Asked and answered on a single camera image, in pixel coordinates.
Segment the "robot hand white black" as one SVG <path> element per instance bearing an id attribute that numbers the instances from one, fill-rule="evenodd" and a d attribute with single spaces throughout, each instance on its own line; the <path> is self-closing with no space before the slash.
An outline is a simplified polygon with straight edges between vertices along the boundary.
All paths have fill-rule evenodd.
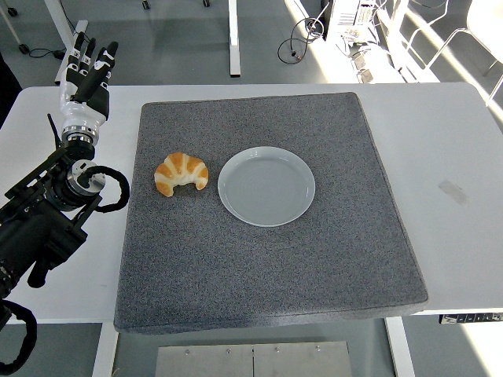
<path id="1" fill-rule="evenodd" d="M 108 120 L 108 81 L 115 67 L 119 43 L 111 42 L 94 57 L 96 41 L 92 38 L 87 46 L 84 42 L 85 34 L 78 33 L 61 72 L 60 110 L 65 117 L 65 129 L 86 127 L 95 134 Z"/>

